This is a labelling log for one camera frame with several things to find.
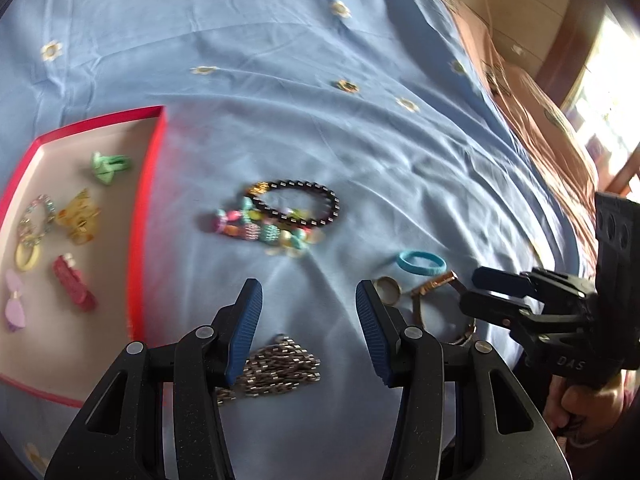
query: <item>gold ring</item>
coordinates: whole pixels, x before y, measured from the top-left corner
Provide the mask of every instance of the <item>gold ring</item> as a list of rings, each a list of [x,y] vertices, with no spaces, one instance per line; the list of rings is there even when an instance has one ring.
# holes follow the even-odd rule
[[[383,298],[380,298],[380,301],[384,306],[394,306],[398,301],[400,301],[400,296],[402,296],[400,285],[398,285],[398,282],[396,282],[396,280],[390,278],[389,276],[380,276],[380,278],[376,279],[373,282],[373,286],[376,288],[379,296],[380,290],[382,289],[382,287],[379,286],[381,283],[388,283],[389,285],[391,285],[391,288],[394,290],[396,296],[393,301],[386,301]]]

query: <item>black beaded bracelet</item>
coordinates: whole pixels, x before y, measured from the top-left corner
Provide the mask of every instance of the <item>black beaded bracelet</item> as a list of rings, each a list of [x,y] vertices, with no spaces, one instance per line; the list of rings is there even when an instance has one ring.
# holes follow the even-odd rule
[[[300,191],[306,191],[323,195],[329,204],[329,212],[322,218],[294,218],[286,213],[278,211],[276,208],[269,207],[262,200],[260,195],[268,191],[274,191],[277,189],[285,188],[299,189]],[[275,182],[258,182],[251,186],[246,196],[253,202],[258,211],[262,211],[265,215],[272,218],[278,218],[285,224],[300,226],[300,227],[324,227],[327,224],[333,222],[338,218],[338,211],[340,211],[340,201],[333,191],[327,186],[320,186],[317,182],[308,182],[303,180],[277,180]]]

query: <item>blue bedsheet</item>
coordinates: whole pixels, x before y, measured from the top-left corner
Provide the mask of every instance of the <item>blue bedsheet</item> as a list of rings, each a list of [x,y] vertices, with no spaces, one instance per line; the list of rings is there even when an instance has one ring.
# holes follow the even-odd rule
[[[46,131],[167,105],[145,247],[151,345],[210,322],[253,276],[264,287],[254,348],[284,332],[322,359],[319,383],[222,407],[239,480],[380,478],[400,391],[373,371],[354,290],[384,274],[419,283],[393,264],[399,251],[438,253],[467,284],[479,265],[580,271],[567,218],[440,0],[15,0],[0,45],[3,186]],[[342,78],[359,92],[337,89]],[[202,228],[248,184],[279,178],[340,197],[339,220],[304,257]],[[451,290],[423,316],[443,340],[466,323]],[[505,330],[479,333],[514,364]],[[34,472],[74,413],[0,386],[0,431]],[[445,443],[453,416],[450,394]],[[170,448],[170,413],[165,428]]]

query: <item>wooden furniture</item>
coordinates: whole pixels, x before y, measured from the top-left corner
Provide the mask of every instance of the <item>wooden furniture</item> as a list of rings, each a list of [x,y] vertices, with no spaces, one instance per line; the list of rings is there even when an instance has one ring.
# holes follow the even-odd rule
[[[616,176],[613,177],[605,191],[627,196],[629,192],[631,192],[629,182],[636,175],[640,178],[640,144],[638,144],[631,155],[629,155],[625,165]]]
[[[558,108],[582,78],[605,8],[605,0],[569,0],[556,40],[536,76],[538,86]]]

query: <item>pink hair clip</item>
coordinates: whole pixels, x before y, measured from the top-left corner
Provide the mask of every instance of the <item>pink hair clip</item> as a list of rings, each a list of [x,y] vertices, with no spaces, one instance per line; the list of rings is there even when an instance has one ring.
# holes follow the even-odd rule
[[[87,286],[82,282],[82,274],[75,269],[76,261],[71,253],[59,256],[53,262],[53,272],[66,293],[77,306],[84,311],[93,310],[98,302],[95,296],[89,291]]]
[[[7,272],[4,275],[4,280],[6,281],[6,286],[11,293],[11,296],[9,296],[9,299],[6,302],[6,307],[4,308],[4,316],[6,317],[6,322],[9,324],[9,329],[14,332],[27,326],[24,309],[20,302],[23,285],[22,280],[13,269],[7,269]]]

